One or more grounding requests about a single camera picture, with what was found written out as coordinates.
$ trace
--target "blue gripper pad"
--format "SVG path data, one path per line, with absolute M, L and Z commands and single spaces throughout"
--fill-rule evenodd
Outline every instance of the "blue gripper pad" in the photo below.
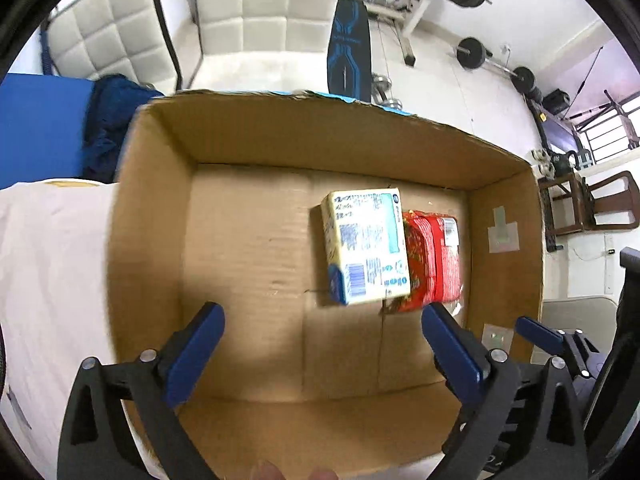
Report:
M 518 318 L 516 332 L 550 355 L 560 355 L 562 353 L 562 336 L 555 330 L 547 328 L 530 317 L 521 316 Z
M 463 405 L 477 404 L 483 397 L 485 377 L 456 333 L 464 332 L 463 329 L 444 307 L 440 305 L 438 311 L 437 306 L 428 304 L 422 310 L 422 334 L 433 349 L 443 375 L 458 400 Z M 447 322 L 447 316 L 455 327 Z
M 166 374 L 164 400 L 174 408 L 186 402 L 225 331 L 225 313 L 217 303 L 207 303 L 185 331 L 191 335 Z

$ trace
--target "yellow food box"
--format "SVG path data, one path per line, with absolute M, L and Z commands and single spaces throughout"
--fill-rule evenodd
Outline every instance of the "yellow food box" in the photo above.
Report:
M 334 191 L 321 209 L 334 301 L 366 303 L 411 292 L 397 188 Z

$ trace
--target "dumbbell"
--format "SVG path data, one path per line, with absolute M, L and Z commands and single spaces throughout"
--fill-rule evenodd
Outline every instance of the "dumbbell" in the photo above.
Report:
M 504 65 L 491 59 L 494 54 L 488 51 L 484 45 L 476 38 L 465 38 L 456 47 L 456 58 L 464 68 L 475 70 L 484 63 L 488 63 L 500 70 L 503 70 L 511 77 L 511 83 L 515 89 L 529 97 L 536 89 L 536 76 L 525 66 L 519 66 L 514 70 L 509 70 Z
M 391 79 L 382 74 L 371 74 L 371 95 L 377 105 L 402 110 L 400 99 L 387 98 L 386 93 L 391 90 Z

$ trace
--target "tufted cushion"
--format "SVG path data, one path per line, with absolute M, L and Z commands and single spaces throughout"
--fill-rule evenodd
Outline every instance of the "tufted cushion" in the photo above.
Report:
M 192 88 L 327 91 L 338 0 L 196 0 L 203 61 Z
M 159 0 L 76 0 L 51 19 L 49 50 L 63 76 L 121 73 L 164 94 L 182 83 Z

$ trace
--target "wooden chair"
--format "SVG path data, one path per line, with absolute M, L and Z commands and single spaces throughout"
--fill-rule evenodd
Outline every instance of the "wooden chair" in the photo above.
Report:
M 593 197 L 593 190 L 600 189 L 621 179 L 626 179 L 627 181 L 624 191 L 600 198 Z M 568 184 L 569 189 L 567 190 L 563 184 Z M 546 226 L 551 235 L 567 235 L 583 231 L 631 230 L 640 226 L 640 190 L 629 171 L 621 171 L 591 186 L 588 186 L 585 179 L 574 172 L 554 180 L 539 183 L 540 191 L 544 194 L 548 194 L 548 190 L 554 186 L 558 186 L 562 190 L 562 195 L 554 197 L 553 200 L 566 200 L 569 198 L 572 200 L 574 224 L 556 229 L 551 216 L 552 225 Z M 595 216 L 600 213 L 626 211 L 634 216 L 634 221 L 629 224 L 598 224 L 595 219 Z

